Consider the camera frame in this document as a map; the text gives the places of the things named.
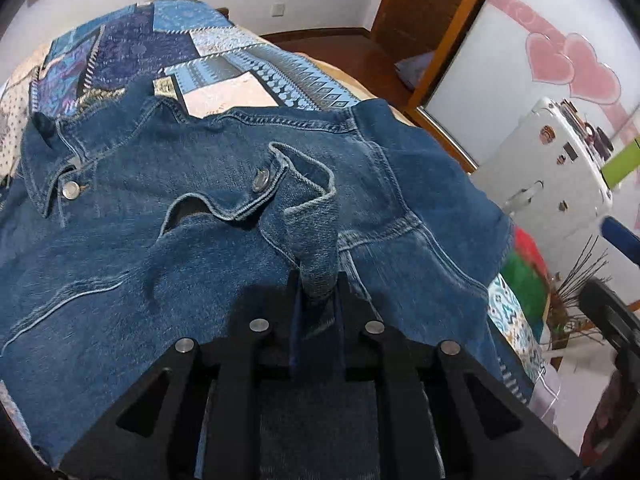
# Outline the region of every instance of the silver rivet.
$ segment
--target silver rivet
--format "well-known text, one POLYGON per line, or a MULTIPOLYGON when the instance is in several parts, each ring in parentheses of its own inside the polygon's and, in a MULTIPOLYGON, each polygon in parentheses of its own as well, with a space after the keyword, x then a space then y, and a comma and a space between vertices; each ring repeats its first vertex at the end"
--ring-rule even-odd
POLYGON ((193 342, 193 339, 189 339, 188 337, 183 337, 182 339, 178 339, 178 341, 175 342, 175 349, 181 354, 190 352, 191 350, 193 350, 194 346, 195 343, 193 342))
POLYGON ((447 355, 458 355, 460 353, 460 345, 455 341, 443 341, 440 349, 447 355))
POLYGON ((249 328, 254 332, 264 332, 269 328, 269 322, 266 319, 258 318, 249 323, 249 328))
POLYGON ((252 189, 254 190, 254 193, 260 193, 262 190, 264 190, 265 187, 267 187, 268 183, 269 183, 269 170, 268 169, 258 170, 258 173, 255 175, 255 178, 254 178, 254 184, 252 185, 252 189))
POLYGON ((364 326, 364 330, 370 334, 382 334, 385 331, 385 326, 379 321, 369 321, 364 326))
POLYGON ((66 182, 65 185, 62 186, 62 195, 67 200, 75 200, 80 196, 80 186, 78 186, 78 183, 73 180, 66 182))

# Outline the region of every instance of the heart decal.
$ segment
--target heart decal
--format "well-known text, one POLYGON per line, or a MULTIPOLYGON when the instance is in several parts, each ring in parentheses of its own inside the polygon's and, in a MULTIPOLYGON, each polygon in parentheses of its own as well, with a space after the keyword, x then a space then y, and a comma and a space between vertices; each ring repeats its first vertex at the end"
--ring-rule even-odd
POLYGON ((572 60, 558 52, 544 34, 529 34, 526 49, 533 81, 566 85, 574 80, 575 69, 572 60))
POLYGON ((569 34, 562 52, 572 61, 575 77, 569 84, 571 97, 599 105, 611 105, 620 98, 622 89, 615 72, 598 62, 591 43, 580 34, 569 34))

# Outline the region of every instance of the electrical socket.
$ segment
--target electrical socket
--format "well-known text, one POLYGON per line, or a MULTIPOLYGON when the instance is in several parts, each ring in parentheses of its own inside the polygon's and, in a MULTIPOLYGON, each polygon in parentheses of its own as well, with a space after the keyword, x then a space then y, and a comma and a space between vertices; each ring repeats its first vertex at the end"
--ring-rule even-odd
POLYGON ((271 6, 272 16, 284 16, 284 4, 273 4, 271 6))

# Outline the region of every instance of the green fabric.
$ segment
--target green fabric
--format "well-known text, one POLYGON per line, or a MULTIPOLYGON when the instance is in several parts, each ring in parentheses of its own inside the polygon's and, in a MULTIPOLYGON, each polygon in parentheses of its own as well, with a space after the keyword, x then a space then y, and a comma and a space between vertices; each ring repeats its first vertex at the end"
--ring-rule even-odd
POLYGON ((546 286, 543 280, 514 251, 500 273, 518 298, 529 324, 532 327, 539 325, 546 306, 546 286))

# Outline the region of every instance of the wooden floor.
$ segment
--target wooden floor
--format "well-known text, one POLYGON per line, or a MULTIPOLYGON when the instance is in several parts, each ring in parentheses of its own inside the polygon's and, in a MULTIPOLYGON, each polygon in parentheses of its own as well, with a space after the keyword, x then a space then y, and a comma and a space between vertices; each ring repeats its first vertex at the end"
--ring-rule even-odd
POLYGON ((396 75, 391 58, 364 36, 322 36, 276 44, 284 50, 303 52, 337 66, 360 81, 372 94, 382 97, 396 108, 406 106, 411 95, 396 75))

